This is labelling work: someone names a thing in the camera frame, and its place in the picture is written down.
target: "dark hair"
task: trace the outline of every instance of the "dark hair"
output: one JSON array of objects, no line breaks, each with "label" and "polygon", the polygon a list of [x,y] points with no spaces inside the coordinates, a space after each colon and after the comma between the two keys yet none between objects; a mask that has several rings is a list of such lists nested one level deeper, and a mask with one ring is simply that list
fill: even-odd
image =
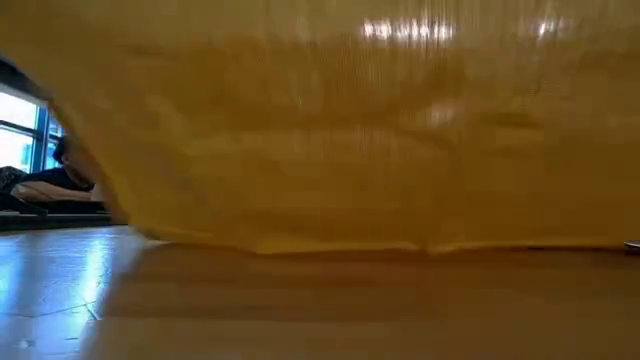
[{"label": "dark hair", "polygon": [[67,144],[65,141],[65,137],[61,137],[58,140],[58,144],[56,145],[56,149],[53,150],[53,160],[57,161],[60,165],[62,164],[62,156],[67,152]]}]

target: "person lying down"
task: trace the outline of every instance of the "person lying down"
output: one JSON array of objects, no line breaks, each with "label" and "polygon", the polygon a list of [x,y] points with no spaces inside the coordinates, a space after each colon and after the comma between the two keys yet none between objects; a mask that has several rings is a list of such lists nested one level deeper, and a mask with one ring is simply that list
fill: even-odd
[{"label": "person lying down", "polygon": [[98,189],[82,166],[82,148],[68,136],[60,138],[53,158],[61,166],[28,174],[10,189],[11,195],[24,201],[99,201]]}]

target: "dark clothing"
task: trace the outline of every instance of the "dark clothing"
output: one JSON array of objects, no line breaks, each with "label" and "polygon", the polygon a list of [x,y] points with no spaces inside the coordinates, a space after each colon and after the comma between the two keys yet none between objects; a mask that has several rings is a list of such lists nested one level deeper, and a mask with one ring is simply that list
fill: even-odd
[{"label": "dark clothing", "polygon": [[75,190],[75,191],[85,191],[89,192],[93,190],[93,184],[89,186],[82,187],[76,184],[67,174],[67,171],[64,168],[55,168],[50,170],[41,171],[39,173],[27,174],[21,177],[15,184],[13,184],[12,188],[20,183],[27,181],[42,181],[49,183],[51,185],[55,185],[67,190]]}]

